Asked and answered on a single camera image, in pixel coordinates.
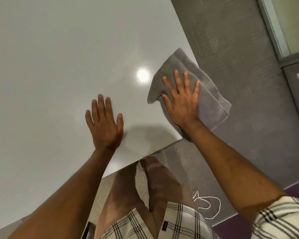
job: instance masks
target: bare leg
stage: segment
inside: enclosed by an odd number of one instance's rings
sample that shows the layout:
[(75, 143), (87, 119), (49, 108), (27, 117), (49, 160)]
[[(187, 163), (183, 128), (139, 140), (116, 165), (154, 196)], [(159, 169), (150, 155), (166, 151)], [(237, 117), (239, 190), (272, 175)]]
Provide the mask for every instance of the bare leg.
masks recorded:
[(168, 168), (154, 156), (140, 160), (147, 177), (149, 191), (149, 210), (152, 212), (156, 233), (158, 234), (164, 219), (167, 202), (174, 202), (196, 208), (190, 191), (184, 187)]
[(148, 228), (155, 228), (153, 216), (140, 199), (135, 187), (137, 163), (135, 162), (116, 173), (112, 188), (96, 224), (95, 239), (100, 238), (114, 223), (134, 208), (137, 209)]

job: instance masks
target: white countertop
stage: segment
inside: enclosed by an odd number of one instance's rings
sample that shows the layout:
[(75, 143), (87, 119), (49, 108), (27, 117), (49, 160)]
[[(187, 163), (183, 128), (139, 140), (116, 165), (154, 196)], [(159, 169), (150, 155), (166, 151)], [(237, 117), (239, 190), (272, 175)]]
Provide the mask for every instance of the white countertop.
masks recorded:
[(104, 176), (180, 139), (151, 79), (181, 47), (170, 0), (0, 0), (0, 228), (32, 213), (93, 152), (99, 93), (124, 117)]

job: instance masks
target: floor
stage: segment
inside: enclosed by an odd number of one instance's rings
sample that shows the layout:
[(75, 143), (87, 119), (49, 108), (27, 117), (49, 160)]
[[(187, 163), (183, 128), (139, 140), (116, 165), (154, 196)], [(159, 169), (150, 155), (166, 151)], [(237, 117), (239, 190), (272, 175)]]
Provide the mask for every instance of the floor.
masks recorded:
[[(299, 115), (278, 65), (256, 0), (172, 0), (200, 66), (231, 102), (229, 118), (215, 134), (248, 158), (280, 186), (299, 181)], [(156, 156), (200, 195), (219, 197), (222, 208), (211, 221), (235, 214), (195, 146), (185, 140)], [(97, 222), (114, 175), (100, 184), (90, 221)], [(148, 201), (146, 179), (138, 167), (136, 187)], [(217, 201), (204, 216), (213, 215)]]

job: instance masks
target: microfiber cloth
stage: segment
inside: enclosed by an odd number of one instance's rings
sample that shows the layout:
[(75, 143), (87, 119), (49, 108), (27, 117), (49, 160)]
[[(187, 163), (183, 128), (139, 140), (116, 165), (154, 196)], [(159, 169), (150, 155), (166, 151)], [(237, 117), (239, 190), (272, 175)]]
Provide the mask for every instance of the microfiber cloth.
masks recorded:
[(179, 48), (174, 54), (172, 54), (156, 72), (153, 77), (147, 102), (149, 104), (159, 101), (161, 103), (163, 113), (169, 123), (179, 132), (179, 134), (185, 139), (189, 140), (186, 134), (178, 127), (169, 116), (167, 108), (163, 102), (162, 94), (166, 94), (171, 101), (173, 98), (168, 91), (167, 87), (163, 83), (163, 76), (166, 76), (170, 81), (172, 87), (177, 90), (174, 71), (179, 71), (179, 76), (184, 83), (183, 73), (187, 71), (189, 73), (189, 81), (192, 92), (197, 80), (200, 80), (199, 90), (199, 118), (200, 120), (211, 130), (221, 124), (229, 115), (231, 104), (219, 93), (214, 82), (209, 76), (202, 71), (195, 63), (193, 63), (184, 51)]

